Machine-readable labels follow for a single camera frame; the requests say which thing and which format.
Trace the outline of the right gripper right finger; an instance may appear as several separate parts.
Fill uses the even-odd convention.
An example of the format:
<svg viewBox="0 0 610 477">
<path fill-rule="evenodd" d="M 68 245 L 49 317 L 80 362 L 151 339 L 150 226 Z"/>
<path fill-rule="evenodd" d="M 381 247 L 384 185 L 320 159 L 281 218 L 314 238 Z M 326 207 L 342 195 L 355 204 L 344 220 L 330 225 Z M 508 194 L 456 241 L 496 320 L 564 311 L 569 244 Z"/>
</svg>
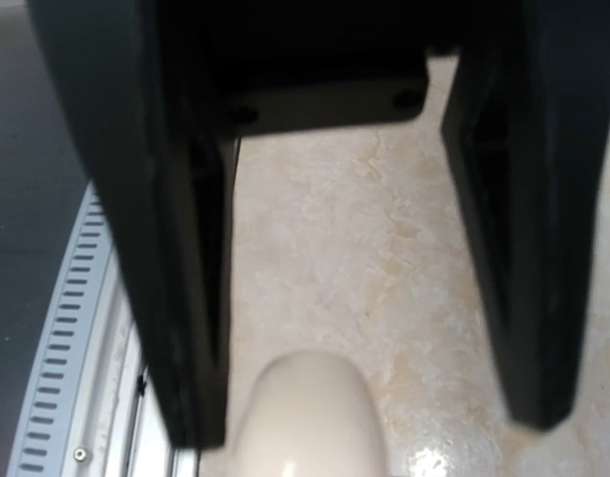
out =
<svg viewBox="0 0 610 477">
<path fill-rule="evenodd" d="M 610 1 L 475 1 L 442 136 L 513 421 L 572 412 L 610 131 Z"/>
</svg>

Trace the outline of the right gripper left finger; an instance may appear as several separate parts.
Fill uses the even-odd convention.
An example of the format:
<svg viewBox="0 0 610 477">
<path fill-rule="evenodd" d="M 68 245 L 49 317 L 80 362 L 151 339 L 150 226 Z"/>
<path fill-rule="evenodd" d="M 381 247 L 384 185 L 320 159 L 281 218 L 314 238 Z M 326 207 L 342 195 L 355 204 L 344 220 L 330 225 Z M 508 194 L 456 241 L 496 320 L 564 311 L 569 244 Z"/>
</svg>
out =
<svg viewBox="0 0 610 477">
<path fill-rule="evenodd" d="M 33 1 L 171 443 L 226 440 L 235 135 L 197 1 Z"/>
</svg>

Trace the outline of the white earbud charging case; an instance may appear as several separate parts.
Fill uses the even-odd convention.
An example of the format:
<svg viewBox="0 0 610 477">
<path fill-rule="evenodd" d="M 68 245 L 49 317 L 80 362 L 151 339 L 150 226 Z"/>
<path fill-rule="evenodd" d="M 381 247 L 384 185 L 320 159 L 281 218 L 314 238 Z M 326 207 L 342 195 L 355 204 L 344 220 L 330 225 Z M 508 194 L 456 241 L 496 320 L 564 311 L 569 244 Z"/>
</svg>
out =
<svg viewBox="0 0 610 477">
<path fill-rule="evenodd" d="M 386 476 L 381 421 L 360 371 L 297 352 L 258 376 L 232 447 L 233 476 Z"/>
</svg>

